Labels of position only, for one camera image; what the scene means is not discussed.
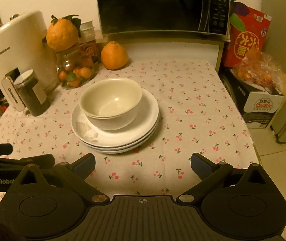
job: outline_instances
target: microwave control panel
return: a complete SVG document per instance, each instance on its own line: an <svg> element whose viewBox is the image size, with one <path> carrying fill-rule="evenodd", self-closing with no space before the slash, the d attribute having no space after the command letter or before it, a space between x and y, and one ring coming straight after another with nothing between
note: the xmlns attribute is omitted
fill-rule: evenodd
<svg viewBox="0 0 286 241"><path fill-rule="evenodd" d="M211 0L209 33L223 34L227 32L230 0Z"/></svg>

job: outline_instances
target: bowl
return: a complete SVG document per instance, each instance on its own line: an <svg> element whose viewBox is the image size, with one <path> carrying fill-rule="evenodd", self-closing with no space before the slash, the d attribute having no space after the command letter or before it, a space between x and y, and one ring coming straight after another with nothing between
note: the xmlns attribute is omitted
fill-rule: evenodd
<svg viewBox="0 0 286 241"><path fill-rule="evenodd" d="M141 98L142 88L135 81L112 78L88 87L80 97L79 106L94 126L116 130L135 119Z"/></svg>

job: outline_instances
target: cardboard box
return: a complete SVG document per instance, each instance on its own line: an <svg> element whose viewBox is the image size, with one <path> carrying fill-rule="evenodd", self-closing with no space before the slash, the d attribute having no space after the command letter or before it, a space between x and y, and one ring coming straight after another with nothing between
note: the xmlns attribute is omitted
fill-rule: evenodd
<svg viewBox="0 0 286 241"><path fill-rule="evenodd" d="M229 68L223 68L220 78L249 129L265 128L283 101L276 88L272 93L259 85L238 80Z"/></svg>
<svg viewBox="0 0 286 241"><path fill-rule="evenodd" d="M231 22L230 37L231 42L225 49L222 57L222 64L226 67L234 68L245 57L250 48L255 47L258 51L262 51L266 36L271 23L271 17L244 4L238 6L243 7L240 13L234 10L234 13L242 20L245 31L239 31Z"/></svg>

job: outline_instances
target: table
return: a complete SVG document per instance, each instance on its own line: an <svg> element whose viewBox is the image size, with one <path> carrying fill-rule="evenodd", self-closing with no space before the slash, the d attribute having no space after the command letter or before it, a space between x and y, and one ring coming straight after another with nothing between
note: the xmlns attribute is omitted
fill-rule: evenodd
<svg viewBox="0 0 286 241"><path fill-rule="evenodd" d="M70 116L87 86L112 77L133 79L151 92L162 120L139 148L106 155L92 151L74 135ZM246 124L214 67L205 61L134 61L117 71L101 68L83 87L57 88L51 97L53 103L39 117L7 109L0 119L0 143L12 143L14 151L5 158L52 154L56 163L72 163L93 153L96 168L86 181L111 198L114 194L176 198L200 181L190 167L194 152L235 168L258 163Z"/></svg>

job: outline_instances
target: red box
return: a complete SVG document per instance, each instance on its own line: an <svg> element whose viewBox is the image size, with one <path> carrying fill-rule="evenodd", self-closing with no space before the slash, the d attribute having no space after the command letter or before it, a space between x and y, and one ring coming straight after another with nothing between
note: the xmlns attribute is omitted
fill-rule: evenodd
<svg viewBox="0 0 286 241"><path fill-rule="evenodd" d="M235 65L242 61L251 47L254 46L258 51L262 51L272 19L271 16L254 10L244 4L235 4L238 5L239 10L234 9L234 13L244 23L245 31L236 29L230 21L231 42L223 54L222 63L224 66L231 68L234 68Z"/></svg>

